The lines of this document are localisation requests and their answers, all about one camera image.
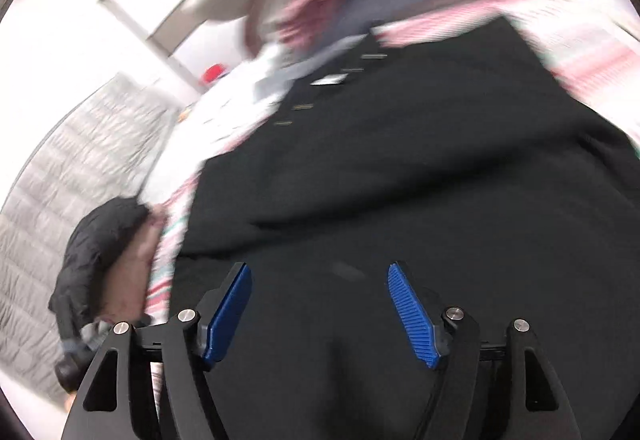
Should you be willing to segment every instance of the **red object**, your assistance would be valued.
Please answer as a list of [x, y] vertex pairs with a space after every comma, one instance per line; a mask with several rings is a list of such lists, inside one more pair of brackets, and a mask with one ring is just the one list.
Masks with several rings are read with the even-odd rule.
[[225, 67], [223, 65], [213, 65], [211, 68], [207, 69], [206, 72], [202, 74], [202, 81], [206, 84], [212, 83], [215, 81], [220, 75], [225, 73]]

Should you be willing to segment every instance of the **striped blanket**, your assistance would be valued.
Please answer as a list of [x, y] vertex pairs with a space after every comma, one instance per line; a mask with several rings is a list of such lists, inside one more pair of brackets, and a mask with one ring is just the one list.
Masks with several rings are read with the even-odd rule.
[[[412, 17], [376, 29], [385, 46], [460, 35], [498, 16], [506, 16], [545, 67], [576, 99], [625, 131], [640, 147], [640, 43], [593, 7], [594, 0], [481, 0]], [[271, 112], [258, 116], [254, 128], [228, 138], [233, 149]], [[198, 175], [166, 202], [169, 219], [149, 280], [146, 312], [154, 323], [168, 318], [174, 261], [187, 229]], [[161, 367], [154, 367], [154, 388]]]

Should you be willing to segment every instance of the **ribbed blue pad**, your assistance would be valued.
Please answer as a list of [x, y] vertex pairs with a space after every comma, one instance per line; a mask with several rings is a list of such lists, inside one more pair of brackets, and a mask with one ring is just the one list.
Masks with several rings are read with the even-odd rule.
[[225, 358], [226, 351], [242, 317], [242, 312], [249, 301], [252, 285], [251, 270], [245, 265], [238, 272], [209, 325], [207, 347], [202, 355], [202, 359], [209, 366]]
[[435, 347], [433, 323], [397, 263], [389, 267], [387, 282], [391, 299], [398, 310], [416, 357], [426, 362], [430, 368], [434, 368], [440, 354]]

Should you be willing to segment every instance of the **silver bolt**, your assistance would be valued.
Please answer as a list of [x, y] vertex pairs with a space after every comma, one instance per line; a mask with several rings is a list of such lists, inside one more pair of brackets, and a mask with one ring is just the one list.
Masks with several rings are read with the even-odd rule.
[[113, 333], [117, 335], [122, 335], [127, 330], [129, 330], [129, 324], [125, 322], [118, 323], [113, 327]]
[[529, 331], [529, 323], [527, 323], [524, 319], [516, 319], [513, 322], [513, 327], [519, 332], [527, 332]]
[[460, 321], [465, 316], [465, 313], [462, 311], [462, 308], [458, 308], [456, 306], [452, 306], [451, 308], [447, 308], [447, 317], [452, 321]]
[[194, 317], [196, 317], [196, 312], [194, 312], [190, 308], [187, 308], [186, 310], [182, 310], [178, 314], [178, 319], [180, 321], [182, 321], [183, 323], [187, 323], [187, 322], [191, 321]]

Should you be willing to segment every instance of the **blue gripper pad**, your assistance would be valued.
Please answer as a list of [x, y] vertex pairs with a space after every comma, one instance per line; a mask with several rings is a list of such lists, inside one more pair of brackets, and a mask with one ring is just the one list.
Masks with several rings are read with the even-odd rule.
[[434, 311], [433, 316], [428, 315], [397, 263], [389, 267], [387, 282], [391, 299], [416, 357], [430, 368], [436, 368], [440, 357], [448, 353], [446, 343], [443, 342], [444, 330], [440, 313]]
[[244, 308], [249, 301], [252, 285], [251, 270], [244, 264], [227, 290], [207, 329], [207, 344], [202, 360], [210, 368], [214, 363], [225, 358]]

